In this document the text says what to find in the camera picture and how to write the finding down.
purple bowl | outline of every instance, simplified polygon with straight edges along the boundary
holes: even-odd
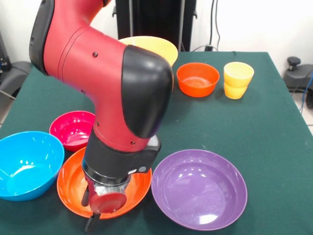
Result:
[[[204,150],[183,150],[165,158],[153,173],[151,188],[161,211],[193,230],[232,224],[247,202],[246,184],[236,167]]]

white wall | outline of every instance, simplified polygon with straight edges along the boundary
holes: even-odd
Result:
[[[191,49],[209,42],[211,3],[197,0]],[[219,0],[218,27],[220,50],[267,51],[281,74],[291,55],[313,63],[313,0]]]
[[[28,41],[41,0],[0,0],[0,30],[11,60],[29,60]],[[209,41],[211,0],[197,0],[191,49]],[[115,1],[96,16],[92,26],[117,38]],[[219,0],[222,51],[268,51],[282,73],[295,55],[313,63],[313,0]],[[214,32],[213,44],[217,34]]]

blue bowl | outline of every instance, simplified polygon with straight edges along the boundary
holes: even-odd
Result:
[[[48,133],[20,132],[0,140],[0,198],[27,201],[41,196],[63,161],[62,143]]]

yellow cup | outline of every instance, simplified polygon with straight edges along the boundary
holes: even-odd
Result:
[[[230,99],[240,99],[246,92],[254,75],[253,68],[242,62],[231,62],[224,66],[224,90]]]
[[[123,38],[119,41],[126,45],[133,45],[152,51],[153,53],[162,56],[171,66],[175,63],[178,57],[176,46],[163,38],[152,36],[135,36],[130,38]]]

orange plate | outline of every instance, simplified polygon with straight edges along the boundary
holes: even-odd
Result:
[[[57,180],[58,194],[63,204],[77,215],[89,218],[92,215],[89,206],[83,207],[81,199],[87,187],[82,160],[86,148],[74,153],[63,165]],[[152,171],[146,174],[133,174],[125,193],[126,204],[112,214],[101,214],[100,219],[111,219],[123,215],[138,205],[147,194],[152,178]]]

